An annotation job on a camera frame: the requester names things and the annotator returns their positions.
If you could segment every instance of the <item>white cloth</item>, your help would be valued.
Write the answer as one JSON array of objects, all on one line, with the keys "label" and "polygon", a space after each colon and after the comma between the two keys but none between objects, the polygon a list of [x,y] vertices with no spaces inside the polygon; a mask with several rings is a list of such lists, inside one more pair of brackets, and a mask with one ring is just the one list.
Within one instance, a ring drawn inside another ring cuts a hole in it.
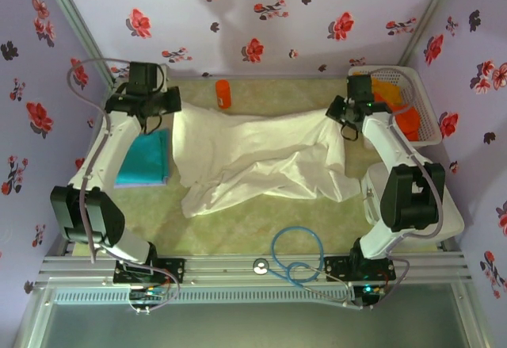
[{"label": "white cloth", "polygon": [[185,217],[219,211],[262,193],[343,201],[360,192],[345,176],[339,124],[326,111],[283,117],[229,116],[183,103],[174,114],[173,157]]}]

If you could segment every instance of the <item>vent grille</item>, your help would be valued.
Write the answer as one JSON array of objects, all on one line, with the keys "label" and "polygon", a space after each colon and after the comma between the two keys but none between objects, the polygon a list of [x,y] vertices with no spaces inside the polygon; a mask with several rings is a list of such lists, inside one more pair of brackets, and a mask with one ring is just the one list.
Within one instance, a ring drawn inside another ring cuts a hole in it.
[{"label": "vent grille", "polygon": [[[343,298],[344,289],[319,289],[334,298]],[[128,289],[62,289],[56,295],[58,304],[125,304],[128,302]],[[182,289],[175,304],[216,304],[216,303],[290,303],[328,300],[324,296],[302,289],[259,289],[259,288],[218,288]]]}]

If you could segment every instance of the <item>plastic basket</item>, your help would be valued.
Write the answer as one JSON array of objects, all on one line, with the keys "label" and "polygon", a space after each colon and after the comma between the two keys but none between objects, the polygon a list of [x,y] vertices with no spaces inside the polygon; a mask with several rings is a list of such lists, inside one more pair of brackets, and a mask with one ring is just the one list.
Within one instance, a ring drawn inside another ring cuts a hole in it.
[{"label": "plastic basket", "polygon": [[[419,140],[411,142],[412,146],[418,148],[433,144],[439,144],[442,141],[440,127],[438,126],[438,121],[436,120],[435,113],[433,112],[433,108],[431,107],[431,103],[429,102],[426,90],[422,85],[421,78],[414,69],[408,67],[397,67],[388,65],[364,65],[362,67],[350,68],[349,75],[352,75],[357,72],[362,74],[368,74],[371,71],[380,68],[393,68],[399,70],[403,72],[405,75],[407,75],[414,84],[416,90],[416,93],[414,95],[414,107],[419,112],[419,115],[421,117],[421,126],[419,127]],[[406,78],[403,77],[398,72],[381,71],[374,73],[372,77],[399,86],[403,101],[407,102],[410,99],[411,95],[410,84],[406,80]]]}]

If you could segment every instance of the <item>table surface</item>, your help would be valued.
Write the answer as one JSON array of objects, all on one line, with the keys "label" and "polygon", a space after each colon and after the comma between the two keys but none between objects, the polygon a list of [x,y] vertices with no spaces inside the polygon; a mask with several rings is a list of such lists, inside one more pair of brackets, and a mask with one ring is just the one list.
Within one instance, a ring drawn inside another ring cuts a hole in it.
[{"label": "table surface", "polygon": [[[327,108],[336,95],[346,95],[344,78],[231,80],[232,106],[228,114],[279,116]],[[181,99],[206,109],[218,109],[215,80],[173,81],[180,87]],[[162,127],[170,128],[172,116],[164,116]],[[149,127],[157,120],[151,120]],[[345,173],[362,178],[367,168],[380,161],[363,141],[345,141]],[[160,255],[268,254],[273,236],[282,228],[299,225],[321,238],[327,254],[348,253],[354,241],[372,228],[364,217],[361,195],[336,203],[327,198],[290,200],[259,196],[240,205],[206,216],[184,218],[181,199],[188,189],[170,163],[171,178],[159,187],[114,189],[112,199],[125,215],[127,228],[151,241]],[[435,246],[423,251],[435,250]],[[279,254],[318,253],[317,244],[307,234],[294,231],[280,237]],[[77,245],[74,255],[87,255],[85,245]]]}]

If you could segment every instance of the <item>floral wallpaper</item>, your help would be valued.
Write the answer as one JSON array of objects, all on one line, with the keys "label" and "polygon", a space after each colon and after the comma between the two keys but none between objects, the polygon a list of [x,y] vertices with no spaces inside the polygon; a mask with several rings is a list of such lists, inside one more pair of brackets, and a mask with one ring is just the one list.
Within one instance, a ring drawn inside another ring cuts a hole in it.
[{"label": "floral wallpaper", "polygon": [[[73,98],[67,70],[84,49],[55,0],[2,0],[0,17],[0,347],[11,347],[43,257],[59,235],[49,201],[90,145],[96,113]],[[95,101],[92,67],[74,84]]]},{"label": "floral wallpaper", "polygon": [[440,118],[423,152],[448,168],[459,237],[496,346],[507,319],[507,17],[505,0],[442,0],[409,65]]},{"label": "floral wallpaper", "polygon": [[[429,0],[73,2],[102,55],[167,63],[173,76],[204,78],[344,75],[355,65],[396,64],[429,4]],[[430,56],[438,49],[437,42]]]}]

